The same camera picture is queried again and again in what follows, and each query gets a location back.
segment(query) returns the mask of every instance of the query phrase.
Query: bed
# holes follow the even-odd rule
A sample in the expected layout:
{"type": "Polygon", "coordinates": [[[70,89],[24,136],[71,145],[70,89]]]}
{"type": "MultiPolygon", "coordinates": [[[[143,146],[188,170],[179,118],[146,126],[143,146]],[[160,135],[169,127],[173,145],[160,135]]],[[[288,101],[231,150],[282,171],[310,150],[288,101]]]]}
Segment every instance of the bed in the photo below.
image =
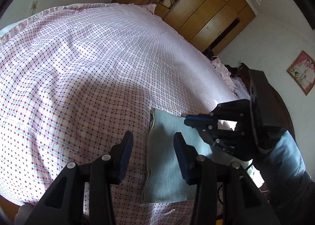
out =
{"type": "MultiPolygon", "coordinates": [[[[128,171],[111,187],[117,224],[189,223],[193,201],[141,202],[150,110],[208,113],[237,97],[154,8],[56,7],[0,37],[2,196],[37,203],[68,162],[93,161],[130,130],[128,171]]],[[[86,214],[88,194],[86,185],[86,214]]]]}

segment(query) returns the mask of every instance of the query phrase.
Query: person's arm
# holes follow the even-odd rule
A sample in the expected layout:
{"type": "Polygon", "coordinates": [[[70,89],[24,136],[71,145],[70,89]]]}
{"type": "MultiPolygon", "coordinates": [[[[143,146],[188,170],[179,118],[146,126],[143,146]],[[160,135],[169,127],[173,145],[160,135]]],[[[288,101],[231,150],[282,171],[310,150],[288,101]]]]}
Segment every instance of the person's arm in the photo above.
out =
{"type": "Polygon", "coordinates": [[[254,166],[269,189],[270,204],[282,225],[315,224],[315,183],[288,131],[273,151],[254,166]]]}

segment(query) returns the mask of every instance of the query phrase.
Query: wooden floor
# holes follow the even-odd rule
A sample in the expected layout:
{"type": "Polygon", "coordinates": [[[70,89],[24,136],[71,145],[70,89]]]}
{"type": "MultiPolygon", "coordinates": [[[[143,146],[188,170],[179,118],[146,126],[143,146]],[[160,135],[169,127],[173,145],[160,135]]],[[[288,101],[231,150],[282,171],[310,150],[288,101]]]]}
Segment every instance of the wooden floor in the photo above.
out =
{"type": "Polygon", "coordinates": [[[10,221],[14,222],[14,217],[19,211],[19,206],[11,203],[0,195],[0,206],[10,221]]]}

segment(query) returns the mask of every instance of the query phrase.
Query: electrical outlet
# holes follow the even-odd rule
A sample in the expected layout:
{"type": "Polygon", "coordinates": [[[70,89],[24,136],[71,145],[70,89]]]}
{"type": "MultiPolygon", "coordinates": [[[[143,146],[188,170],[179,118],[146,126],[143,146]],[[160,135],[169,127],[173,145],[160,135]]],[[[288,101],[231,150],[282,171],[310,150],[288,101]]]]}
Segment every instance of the electrical outlet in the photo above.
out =
{"type": "Polygon", "coordinates": [[[37,5],[37,0],[32,1],[29,9],[34,9],[37,5]]]}

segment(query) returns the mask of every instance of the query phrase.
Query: folded gray-green cloth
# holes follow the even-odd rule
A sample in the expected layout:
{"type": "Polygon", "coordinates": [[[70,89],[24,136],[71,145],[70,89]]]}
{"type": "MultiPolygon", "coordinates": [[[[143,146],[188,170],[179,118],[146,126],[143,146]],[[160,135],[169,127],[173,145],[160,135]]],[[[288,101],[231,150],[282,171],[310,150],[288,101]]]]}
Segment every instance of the folded gray-green cloth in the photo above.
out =
{"type": "Polygon", "coordinates": [[[235,158],[206,144],[196,129],[184,124],[185,118],[153,109],[147,146],[147,179],[142,200],[149,203],[174,203],[195,198],[196,185],[189,186],[182,178],[174,150],[173,138],[181,132],[186,143],[198,154],[215,163],[229,165],[235,158]]]}

